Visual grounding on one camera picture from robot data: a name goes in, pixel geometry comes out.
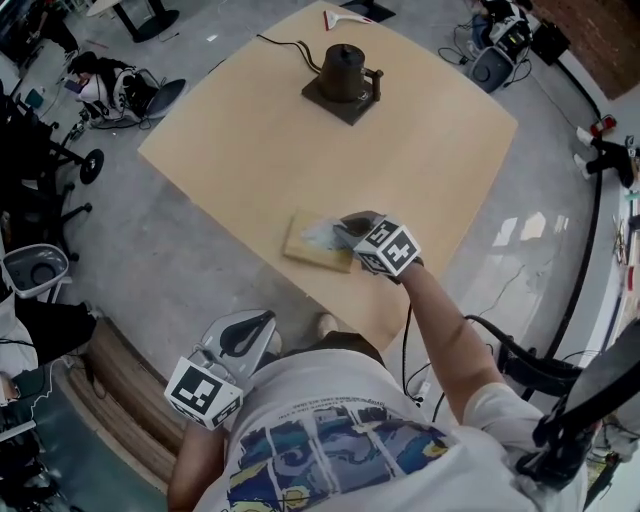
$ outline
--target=gray floor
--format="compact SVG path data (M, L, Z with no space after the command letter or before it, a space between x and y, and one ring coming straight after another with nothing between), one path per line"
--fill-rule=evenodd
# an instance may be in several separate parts
M179 35L137 45L117 18L72 15L67 23L87 49L147 67L159 78L184 77L195 84L253 34L308 3L165 0L167 8L181 10L181 17L161 37ZM463 0L384 3L398 13L386 25L432 52L451 45L453 27L470 17ZM148 15L141 0L123 4L136 24ZM213 34L218 37L208 42ZM531 59L532 76L494 96L518 119L519 128L443 283L463 311L485 311L523 344L544 348L571 293L593 201L593 185L583 180L571 159L578 145L570 123L590 124L592 113L556 69ZM22 87L25 92L46 88L43 111L56 96L62 66L62 50L48 43ZM256 69L256 80L260 72ZM63 89L46 120L61 124L62 138L79 110ZM148 133L137 128L93 130L72 146L81 154L99 147L107 160L99 179L80 185L70 199L69 207L90 201L94 210L67 231L81 260L66 298L88 299L101 307L166 376L213 319L239 309L272 308L285 346L311 342L310 326L320 307L141 161L137 148ZM69 179L76 178L77 171L71 170ZM395 374L398 346L394 343L388 354ZM410 349L410 369L417 368L424 349L413 332Z

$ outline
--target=wooden table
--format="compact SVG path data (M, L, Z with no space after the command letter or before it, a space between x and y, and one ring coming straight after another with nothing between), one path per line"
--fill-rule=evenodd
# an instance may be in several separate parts
M164 5L162 5L161 0L148 0L149 6L153 9L155 16L149 18L139 28L136 28L120 5L121 1L122 0L96 0L96 2L87 11L87 16L96 16L110 7L113 7L113 10L120 17L122 23L124 23L124 26L131 34L131 38L134 43L142 43L149 39L153 39L163 30L166 30L173 25L180 15L179 11L173 9L167 11L164 8Z
M324 29L317 2L265 33L304 40L321 64L347 42L382 69L382 101L349 126L300 94L314 75L295 48L254 39L172 110L140 153L291 282L379 349L408 299L389 280L282 256L297 208L394 215L439 276L484 201L516 130L491 97L438 57L377 24Z

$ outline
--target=metal stand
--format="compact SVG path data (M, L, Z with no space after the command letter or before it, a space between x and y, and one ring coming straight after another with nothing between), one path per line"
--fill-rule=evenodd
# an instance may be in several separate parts
M384 20L392 18L396 15L396 13L392 10L387 9L386 7L382 7L380 4L375 3L373 0L352 0L351 2L342 4L341 7L349 9L350 11L353 11L362 16L366 16L376 23L381 23Z
M167 11L160 0L149 0L149 5L151 6L151 9L153 9L155 16L145 21L140 28L135 27L119 3L113 6L113 10L120 17L122 23L124 23L124 26L131 34L131 38L134 43L142 43L149 39L153 39L173 25L180 16L180 11Z

